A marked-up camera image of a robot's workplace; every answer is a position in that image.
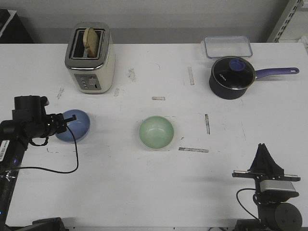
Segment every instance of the black saucepan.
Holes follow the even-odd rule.
[[[296,67],[255,71],[247,60],[236,56],[226,56],[218,59],[212,66],[209,84],[217,96],[233,100],[241,97],[257,78],[297,73],[299,73],[299,69]]]

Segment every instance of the toaster control panel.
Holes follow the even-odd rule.
[[[101,90],[100,83],[95,74],[74,74],[82,90]]]

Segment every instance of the pot lid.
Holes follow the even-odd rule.
[[[248,88],[256,79],[252,65],[241,57],[227,56],[218,59],[212,67],[216,82],[231,90]]]

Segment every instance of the bread slice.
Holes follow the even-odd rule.
[[[97,56],[99,38],[92,27],[88,27],[83,34],[83,45],[87,50],[88,57],[95,58]]]

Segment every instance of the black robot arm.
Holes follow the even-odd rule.
[[[302,216],[288,199],[299,196],[292,182],[300,181],[297,175],[286,175],[278,166],[265,144],[259,144],[256,157],[247,171],[234,171],[233,177],[255,180],[253,201],[258,208],[257,219],[238,220],[234,231],[299,231]]]
[[[4,229],[11,198],[28,144],[33,138],[45,138],[66,131],[66,123],[75,120],[73,116],[64,119],[62,114],[47,115],[49,104],[45,96],[15,97],[13,119],[0,123],[0,231]]]

